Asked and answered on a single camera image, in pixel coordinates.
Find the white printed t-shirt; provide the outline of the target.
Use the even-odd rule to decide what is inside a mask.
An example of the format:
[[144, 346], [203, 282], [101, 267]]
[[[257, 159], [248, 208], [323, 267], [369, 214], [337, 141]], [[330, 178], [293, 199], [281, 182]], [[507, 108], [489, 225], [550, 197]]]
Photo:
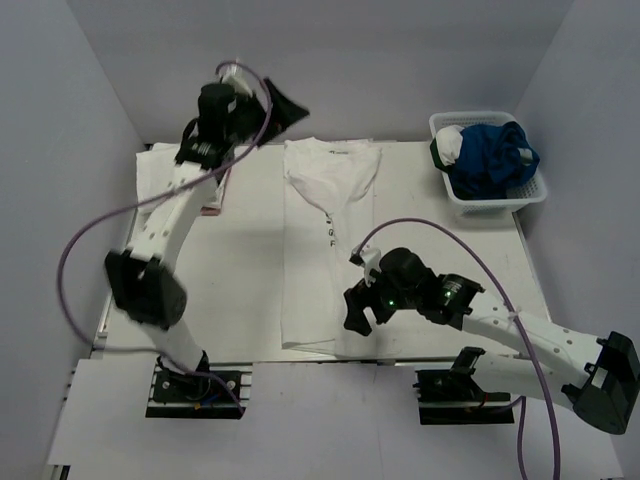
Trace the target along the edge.
[[343, 294], [362, 277], [349, 258], [374, 227], [381, 157], [370, 140], [286, 142], [283, 348], [338, 358], [375, 354], [374, 335], [344, 328]]

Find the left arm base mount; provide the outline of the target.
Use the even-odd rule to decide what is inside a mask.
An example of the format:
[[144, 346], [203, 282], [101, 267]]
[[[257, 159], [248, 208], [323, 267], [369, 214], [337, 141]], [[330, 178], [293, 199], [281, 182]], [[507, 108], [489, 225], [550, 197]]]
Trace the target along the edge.
[[233, 393], [246, 409], [252, 384], [252, 366], [209, 365], [224, 382], [188, 377], [166, 368], [156, 360], [145, 417], [151, 419], [239, 420], [243, 413], [229, 395]]

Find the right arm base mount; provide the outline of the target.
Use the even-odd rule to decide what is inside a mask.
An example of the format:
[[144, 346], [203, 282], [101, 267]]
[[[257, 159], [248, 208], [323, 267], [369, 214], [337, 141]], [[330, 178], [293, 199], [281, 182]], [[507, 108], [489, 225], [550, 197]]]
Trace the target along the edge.
[[511, 395], [486, 392], [472, 379], [485, 351], [465, 347], [447, 367], [419, 367], [413, 384], [421, 426], [509, 425], [514, 423]]

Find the white plastic basket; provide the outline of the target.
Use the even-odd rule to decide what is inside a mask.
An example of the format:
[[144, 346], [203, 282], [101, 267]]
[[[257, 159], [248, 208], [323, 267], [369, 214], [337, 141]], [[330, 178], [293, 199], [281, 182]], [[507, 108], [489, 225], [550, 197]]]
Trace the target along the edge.
[[[503, 111], [454, 111], [435, 113], [429, 118], [432, 137], [445, 127], [459, 125], [468, 127], [475, 124], [501, 126], [515, 117]], [[504, 199], [463, 200], [456, 196], [450, 179], [441, 172], [451, 208], [457, 216], [474, 216], [481, 214], [513, 214], [521, 208], [543, 202], [547, 197], [547, 188], [540, 170], [523, 186], [510, 189]]]

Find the blue t-shirt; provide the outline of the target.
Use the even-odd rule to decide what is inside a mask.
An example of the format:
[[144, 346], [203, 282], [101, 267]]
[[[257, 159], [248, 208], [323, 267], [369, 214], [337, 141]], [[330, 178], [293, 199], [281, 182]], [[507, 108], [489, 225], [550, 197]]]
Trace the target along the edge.
[[461, 132], [459, 156], [448, 169], [455, 195], [463, 200], [506, 199], [509, 190], [531, 180], [540, 163], [516, 122], [477, 124]]

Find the green and white t-shirt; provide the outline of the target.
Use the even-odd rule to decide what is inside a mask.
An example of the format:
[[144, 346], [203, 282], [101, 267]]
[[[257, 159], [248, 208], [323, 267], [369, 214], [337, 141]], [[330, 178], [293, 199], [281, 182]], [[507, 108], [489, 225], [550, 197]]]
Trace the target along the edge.
[[430, 152], [434, 166], [448, 173], [456, 164], [463, 143], [462, 131], [459, 125], [449, 125], [437, 131], [430, 143]]

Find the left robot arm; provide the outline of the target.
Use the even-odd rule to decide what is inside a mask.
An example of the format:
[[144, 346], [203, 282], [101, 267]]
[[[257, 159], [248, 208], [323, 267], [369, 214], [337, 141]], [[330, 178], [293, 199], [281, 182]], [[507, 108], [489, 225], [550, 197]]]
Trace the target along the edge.
[[180, 371], [177, 387], [191, 399], [209, 392], [212, 377], [204, 369], [205, 352], [183, 319], [187, 293], [174, 275], [181, 247], [236, 148], [249, 141], [263, 146], [310, 114], [270, 79], [262, 84], [268, 106], [236, 80], [202, 87], [198, 115], [185, 126], [175, 156], [173, 195], [153, 209], [142, 233], [123, 251], [110, 251], [104, 261], [116, 307], [150, 338], [162, 365]]

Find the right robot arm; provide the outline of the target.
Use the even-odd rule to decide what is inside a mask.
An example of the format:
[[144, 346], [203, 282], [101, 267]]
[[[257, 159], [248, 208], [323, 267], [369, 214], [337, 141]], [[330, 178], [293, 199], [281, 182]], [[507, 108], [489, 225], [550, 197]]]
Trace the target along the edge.
[[627, 431], [639, 396], [639, 357], [618, 332], [597, 337], [515, 314], [505, 301], [461, 275], [436, 274], [409, 249], [377, 248], [351, 254], [363, 277], [344, 293], [347, 331], [369, 336], [399, 311], [488, 338], [509, 356], [465, 347], [449, 369], [417, 385], [423, 401], [475, 401], [487, 393], [538, 399], [573, 411], [586, 424], [612, 435]]

